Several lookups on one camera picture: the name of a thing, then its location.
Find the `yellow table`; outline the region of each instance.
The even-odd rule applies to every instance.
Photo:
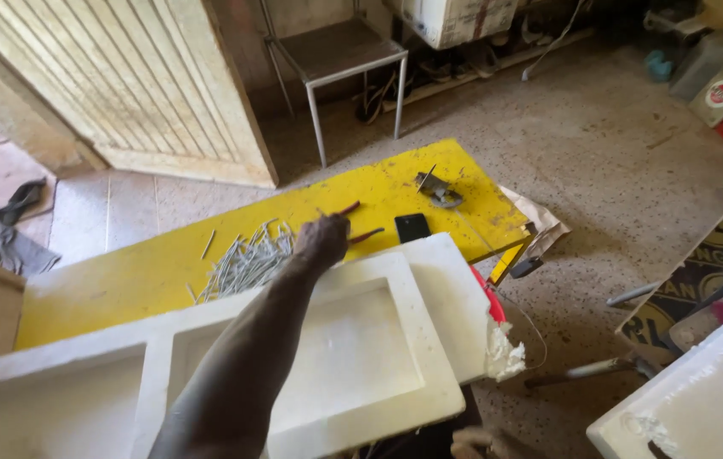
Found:
[[[433,174],[463,195],[458,210],[465,220],[416,193],[416,173],[427,172],[433,164],[438,164]],[[430,230],[449,232],[470,263],[493,255],[492,251],[502,252],[503,258],[490,277],[499,282],[532,238],[525,229],[525,215],[456,141],[446,139],[33,276],[25,289],[16,349],[192,306],[186,283],[201,292],[212,262],[220,259],[238,234],[250,237],[260,224],[275,217],[296,231],[318,216],[317,207],[326,213],[335,212],[357,199],[361,207],[350,215],[352,234],[379,226],[385,231],[351,247],[346,260],[397,245],[393,217],[423,213]],[[201,260],[214,229],[212,245],[206,259]]]

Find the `blue object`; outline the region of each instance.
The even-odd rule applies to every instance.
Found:
[[[655,82],[667,82],[673,72],[673,63],[665,60],[664,51],[655,50],[644,58],[644,65],[648,68],[650,79]]]

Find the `red-handled pliers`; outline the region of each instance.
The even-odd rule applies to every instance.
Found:
[[[355,203],[347,206],[347,208],[345,210],[340,211],[339,215],[347,216],[349,213],[355,211],[361,204],[362,203],[360,201],[356,201]],[[350,238],[347,240],[347,242],[349,244],[358,244],[361,241],[367,239],[368,237],[375,235],[376,233],[381,233],[382,231],[384,231],[384,228],[376,228],[376,229],[373,229],[372,231],[368,231],[364,235],[358,235],[355,238]]]

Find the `forearm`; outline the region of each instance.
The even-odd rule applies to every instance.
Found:
[[[313,287],[324,271],[295,255],[234,318],[167,413],[153,457],[196,450],[204,456],[259,455],[271,408],[294,361]],[[226,450],[218,445],[227,445]]]

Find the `black phone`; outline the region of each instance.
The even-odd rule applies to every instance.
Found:
[[[432,234],[429,230],[429,224],[427,224],[427,217],[425,217],[423,213],[399,215],[395,220],[398,241],[401,244],[426,238]]]

